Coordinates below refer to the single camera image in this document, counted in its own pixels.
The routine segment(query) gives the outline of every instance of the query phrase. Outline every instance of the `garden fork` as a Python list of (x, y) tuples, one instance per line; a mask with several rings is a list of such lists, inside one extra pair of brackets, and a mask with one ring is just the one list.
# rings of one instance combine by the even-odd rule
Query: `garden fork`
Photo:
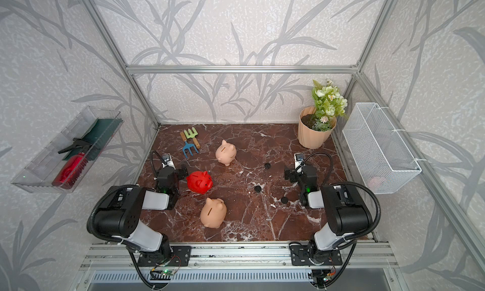
[(197, 133), (196, 128), (194, 127), (192, 127), (192, 130), (193, 132), (190, 129), (184, 130), (183, 132), (185, 134), (185, 137), (187, 137), (187, 139), (192, 138), (193, 142), (196, 144), (197, 149), (200, 149), (199, 141), (196, 138), (196, 135), (198, 135), (199, 133)]
[(196, 148), (196, 145), (194, 145), (193, 143), (187, 142), (187, 138), (185, 137), (185, 134), (183, 132), (180, 132), (180, 136), (182, 137), (182, 140), (185, 142), (185, 146), (182, 148), (182, 152), (185, 155), (185, 158), (189, 158), (187, 156), (187, 153), (185, 153), (185, 150), (189, 150), (190, 155), (193, 156), (192, 150), (190, 148), (193, 148), (197, 153), (199, 153), (199, 151)]

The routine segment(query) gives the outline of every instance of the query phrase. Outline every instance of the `transparent organizer box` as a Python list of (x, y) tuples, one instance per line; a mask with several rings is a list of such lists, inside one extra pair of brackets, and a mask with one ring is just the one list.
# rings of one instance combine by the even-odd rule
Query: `transparent organizer box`
[(399, 190), (421, 167), (377, 103), (356, 103), (343, 135), (365, 185), (376, 194)]
[[(101, 110), (87, 106), (82, 112), (54, 138), (17, 176), (12, 184), (27, 192), (48, 193), (72, 193), (90, 167), (98, 159), (102, 150), (110, 142), (113, 135), (118, 131), (123, 120), (119, 117), (120, 112), (114, 110)], [(105, 125), (96, 141), (84, 154), (82, 160), (63, 183), (52, 185), (54, 179), (66, 165), (64, 160), (67, 153), (57, 152), (65, 149), (73, 143), (74, 138), (82, 138), (90, 131), (90, 128), (98, 119), (112, 119)]]

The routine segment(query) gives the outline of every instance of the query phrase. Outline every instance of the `pink flower pot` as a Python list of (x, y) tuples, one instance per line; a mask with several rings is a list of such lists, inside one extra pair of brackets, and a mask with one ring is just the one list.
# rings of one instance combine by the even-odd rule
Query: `pink flower pot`
[(304, 108), (300, 112), (300, 121), (298, 123), (298, 141), (300, 142), (300, 145), (308, 149), (320, 148), (325, 140), (327, 140), (328, 137), (332, 134), (332, 131), (333, 129), (335, 129), (336, 125), (335, 117), (333, 117), (330, 122), (332, 129), (325, 132), (315, 131), (304, 125), (301, 118), (305, 115), (313, 114), (316, 111), (317, 110), (314, 106), (309, 106)]

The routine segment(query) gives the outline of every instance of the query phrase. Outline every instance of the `brown marble table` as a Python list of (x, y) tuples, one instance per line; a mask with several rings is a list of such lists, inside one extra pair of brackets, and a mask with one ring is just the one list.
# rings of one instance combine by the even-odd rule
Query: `brown marble table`
[[(302, 208), (298, 185), (283, 178), (285, 165), (294, 166), (293, 154), (309, 155), (325, 151), (333, 156), (334, 171), (330, 182), (345, 180), (342, 164), (332, 138), (317, 150), (303, 148), (296, 138), (297, 124), (201, 124), (194, 125), (201, 144), (200, 154), (186, 160), (180, 131), (188, 125), (162, 125), (153, 149), (170, 153), (177, 168), (184, 164), (189, 173), (209, 171), (214, 186), (200, 195), (180, 181), (180, 198), (170, 211), (143, 210), (141, 220), (152, 229), (167, 234), (174, 241), (250, 241), (307, 240), (326, 223), (324, 209)], [(237, 148), (236, 160), (226, 167), (215, 160), (215, 151), (222, 139)], [(328, 169), (329, 160), (316, 155), (308, 160), (317, 167), (319, 182)], [(264, 164), (269, 162), (270, 169)], [(149, 161), (138, 179), (142, 186), (154, 186)], [(261, 193), (254, 187), (260, 185)], [(281, 203), (282, 197), (288, 203)], [(199, 220), (206, 197), (221, 198), (227, 206), (225, 221), (218, 229), (206, 228)]]

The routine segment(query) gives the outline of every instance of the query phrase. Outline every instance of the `metal vent grille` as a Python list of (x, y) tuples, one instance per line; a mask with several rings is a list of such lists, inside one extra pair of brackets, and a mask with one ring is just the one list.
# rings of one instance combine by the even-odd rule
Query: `metal vent grille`
[[(147, 270), (142, 273), (149, 278)], [(308, 282), (311, 270), (179, 270), (171, 276), (170, 283), (217, 282)], [(135, 270), (97, 270), (91, 283), (141, 282)]]

